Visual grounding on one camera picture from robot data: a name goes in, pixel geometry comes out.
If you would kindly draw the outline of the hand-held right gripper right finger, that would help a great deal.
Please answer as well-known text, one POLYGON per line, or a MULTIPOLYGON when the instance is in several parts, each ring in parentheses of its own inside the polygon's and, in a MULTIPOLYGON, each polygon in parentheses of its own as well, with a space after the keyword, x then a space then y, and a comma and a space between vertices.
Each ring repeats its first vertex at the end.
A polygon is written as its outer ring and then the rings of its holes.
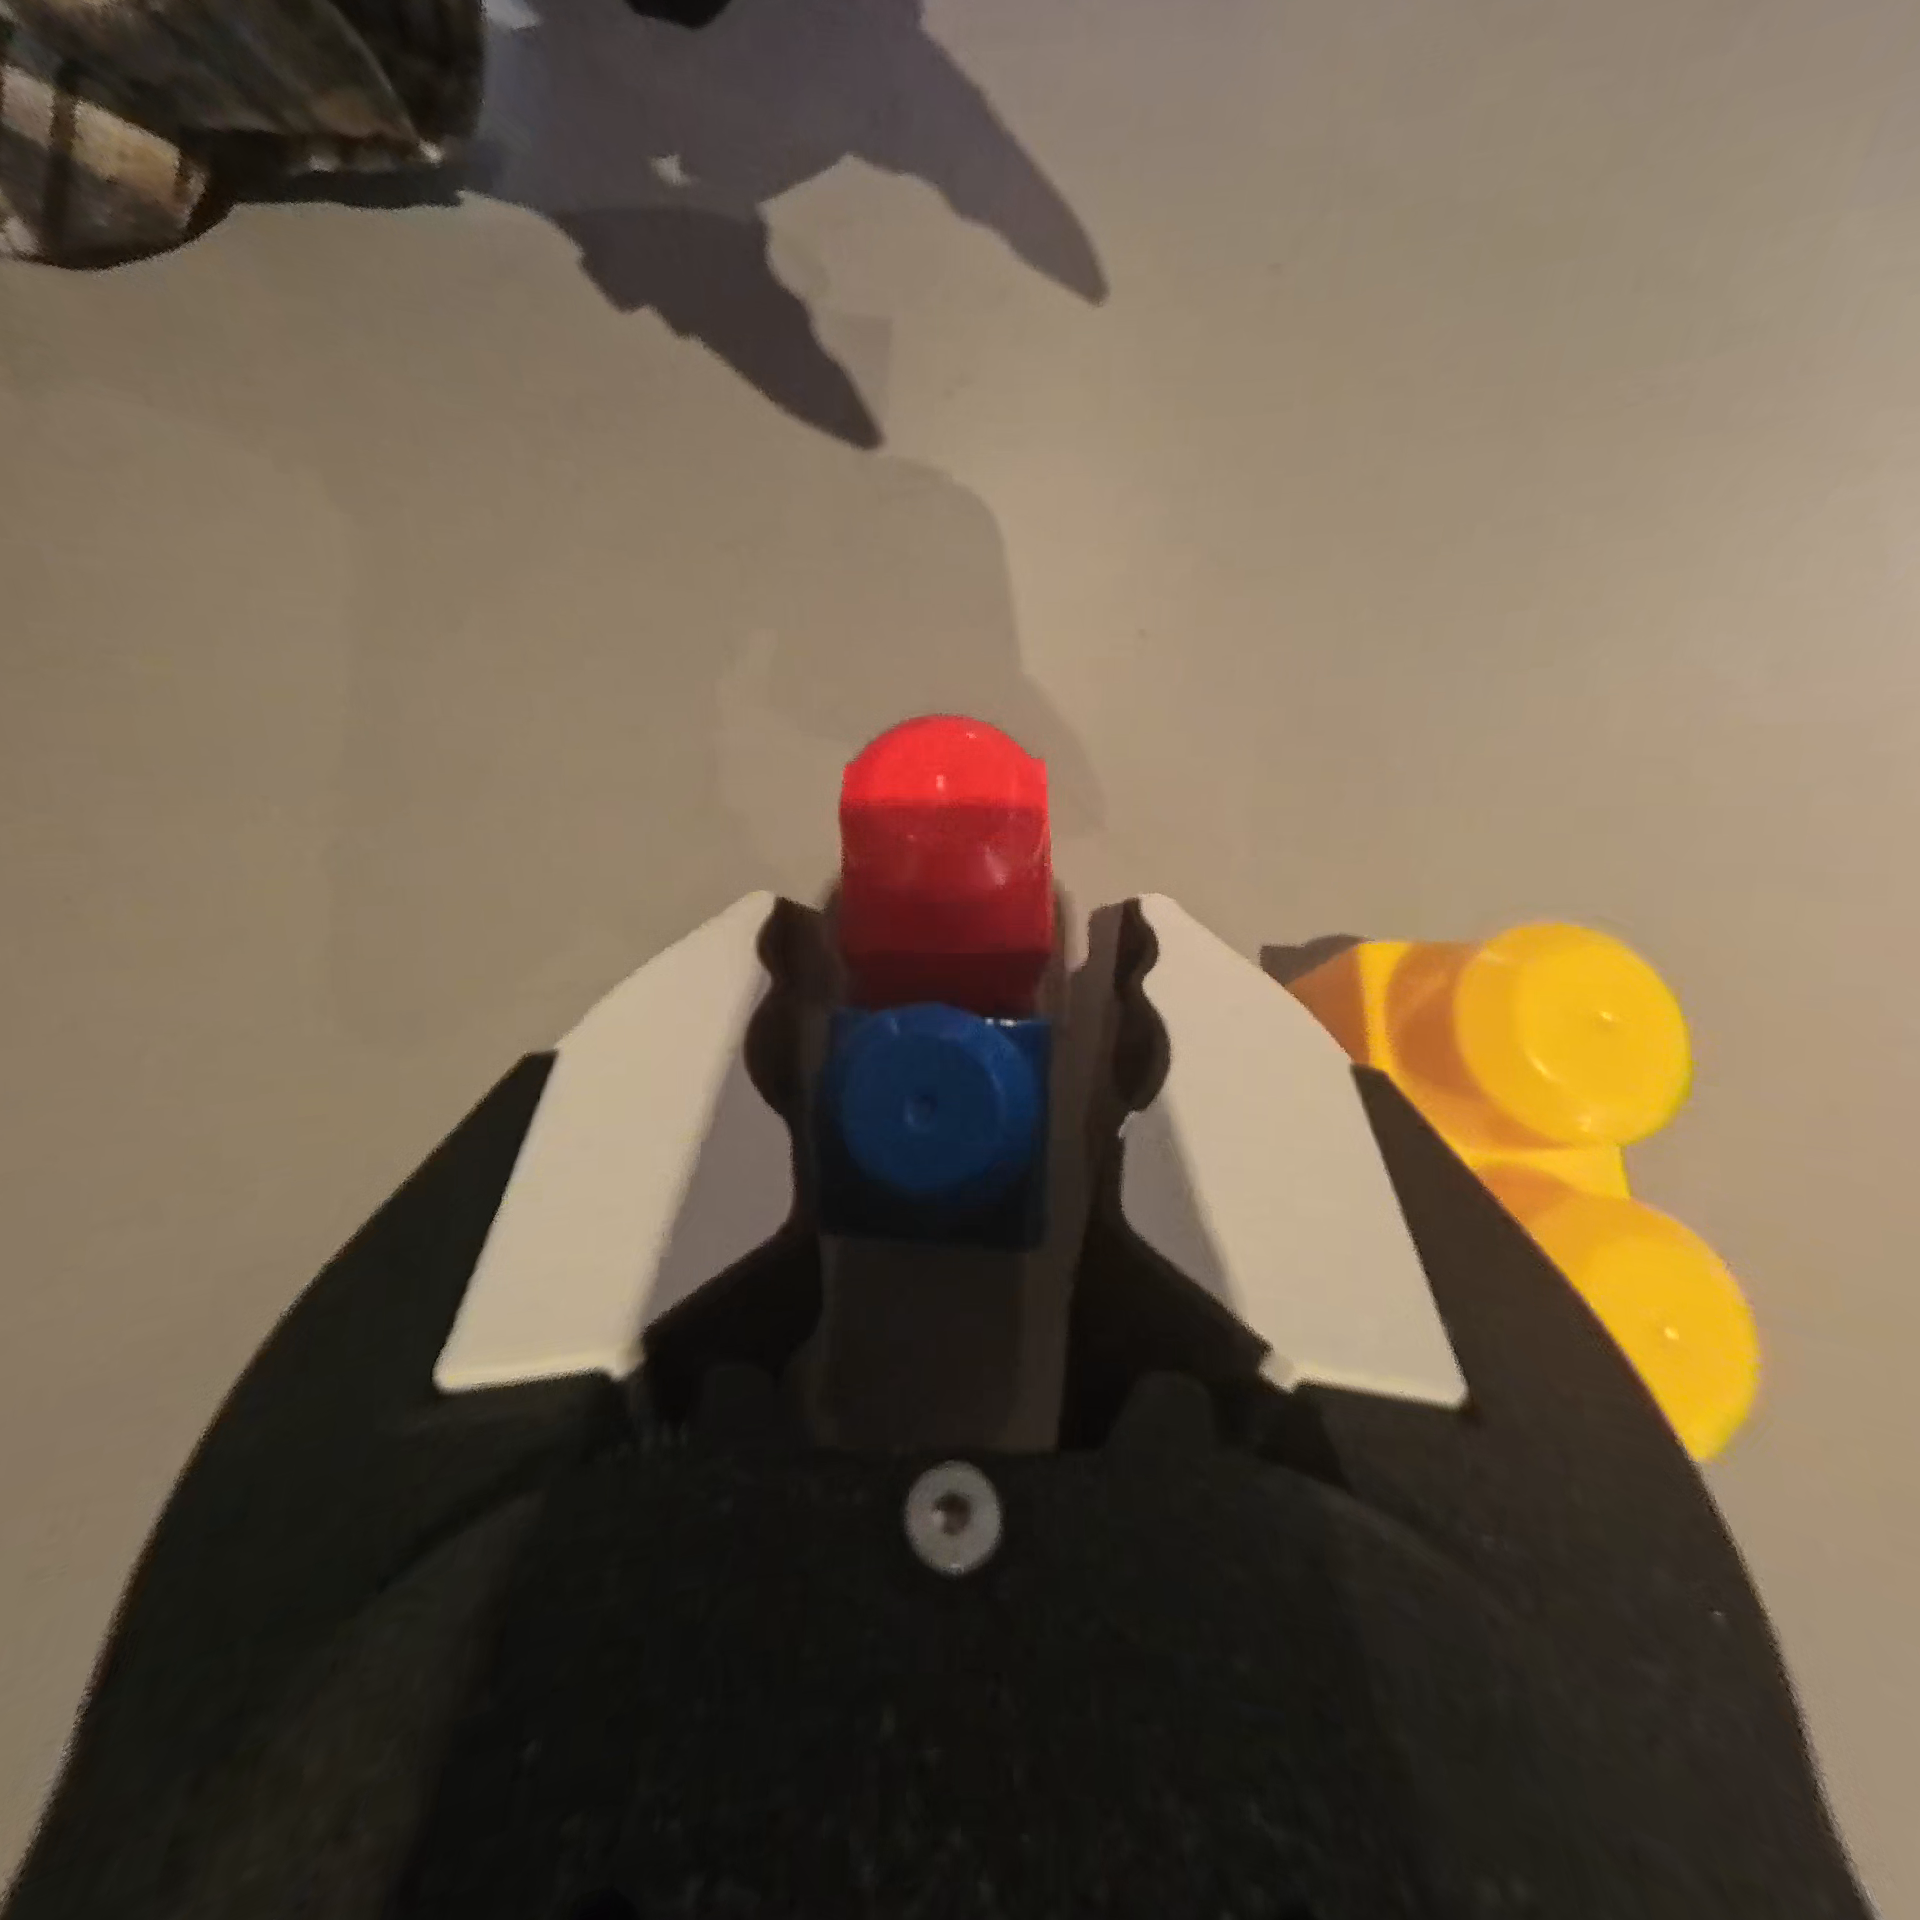
POLYGON ((1465 1408, 1358 1069, 1318 1017, 1168 895, 1102 904, 1075 987, 1102 1051, 1066 1408, 1114 1409, 1157 1373, 1465 1408))

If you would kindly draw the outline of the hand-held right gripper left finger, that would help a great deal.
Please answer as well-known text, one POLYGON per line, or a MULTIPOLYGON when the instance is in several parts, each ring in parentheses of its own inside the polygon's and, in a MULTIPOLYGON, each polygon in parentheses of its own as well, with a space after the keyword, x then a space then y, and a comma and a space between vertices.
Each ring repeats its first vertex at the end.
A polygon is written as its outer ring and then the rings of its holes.
POLYGON ((749 1069, 783 907, 731 899, 559 1032, 433 1359, 442 1397, 629 1375, 709 1289, 810 1256, 792 1127, 749 1069))

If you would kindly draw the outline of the blue one-stud block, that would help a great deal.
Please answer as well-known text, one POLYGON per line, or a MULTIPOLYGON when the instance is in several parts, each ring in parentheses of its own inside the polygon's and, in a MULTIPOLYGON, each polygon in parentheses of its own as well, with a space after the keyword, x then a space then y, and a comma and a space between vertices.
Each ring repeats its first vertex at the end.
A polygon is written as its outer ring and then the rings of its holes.
POLYGON ((838 1008, 810 1093, 826 1237, 1029 1253, 1046 1232, 1054 1022, 838 1008))

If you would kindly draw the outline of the yellow two-stud block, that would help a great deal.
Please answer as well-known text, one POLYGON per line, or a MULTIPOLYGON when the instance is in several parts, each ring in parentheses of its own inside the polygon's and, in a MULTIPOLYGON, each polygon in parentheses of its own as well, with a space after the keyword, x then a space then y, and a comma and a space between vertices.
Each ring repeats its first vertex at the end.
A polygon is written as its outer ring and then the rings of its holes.
POLYGON ((1760 1397, 1754 1314, 1713 1247, 1624 1176, 1624 1149, 1691 1093, 1689 1025, 1658 971, 1553 920, 1473 944, 1344 944, 1286 990, 1521 1224, 1693 1462, 1721 1456, 1760 1397))

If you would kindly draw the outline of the red one-stud block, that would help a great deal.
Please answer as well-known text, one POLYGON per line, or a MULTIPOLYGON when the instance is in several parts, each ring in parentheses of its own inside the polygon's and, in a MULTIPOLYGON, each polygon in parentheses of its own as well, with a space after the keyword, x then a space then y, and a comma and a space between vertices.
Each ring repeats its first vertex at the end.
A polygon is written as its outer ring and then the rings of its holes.
POLYGON ((1038 1013, 1058 933, 1045 759, 989 721, 915 714, 847 761, 837 822, 857 1009, 1038 1013))

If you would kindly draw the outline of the person's left forearm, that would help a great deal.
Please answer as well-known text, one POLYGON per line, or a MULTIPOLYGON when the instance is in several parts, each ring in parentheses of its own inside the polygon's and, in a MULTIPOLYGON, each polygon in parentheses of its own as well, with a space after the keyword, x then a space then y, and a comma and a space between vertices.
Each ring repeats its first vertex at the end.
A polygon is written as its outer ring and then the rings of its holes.
POLYGON ((1 249, 95 269, 235 200, 464 154, 478 2, 3 2, 1 249))

